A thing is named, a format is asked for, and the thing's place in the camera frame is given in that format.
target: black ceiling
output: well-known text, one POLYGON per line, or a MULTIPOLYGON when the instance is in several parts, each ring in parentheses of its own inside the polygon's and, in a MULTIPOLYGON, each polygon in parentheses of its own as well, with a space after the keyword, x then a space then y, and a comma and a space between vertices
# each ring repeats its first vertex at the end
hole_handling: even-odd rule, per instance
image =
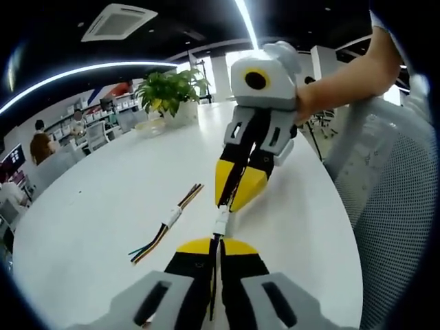
MULTIPOLYGON (((163 61, 195 47, 248 38, 234 0, 116 1, 150 9, 158 15, 123 41, 87 43, 80 42, 85 31, 112 1, 38 1, 25 5, 19 2, 8 4, 11 8, 6 12, 11 13, 11 19, 1 22, 5 32, 0 53, 1 105, 38 81, 69 69, 109 61, 163 61), (7 71, 11 58, 14 59, 13 92, 9 88, 7 71)), ((371 33, 368 0, 245 2, 259 38, 282 37, 303 51, 314 45, 337 48, 371 33)), ((240 47, 249 47, 249 44, 222 47, 221 51, 240 47)), ((352 52, 363 54, 362 49, 368 47, 368 41, 353 47, 355 49, 350 47, 352 52)), ((343 52, 338 56, 342 61, 353 58, 343 52)), ((97 86, 139 78, 145 72, 145 68, 139 67, 112 68, 57 80, 1 114, 0 133, 4 134, 63 98, 97 86)))

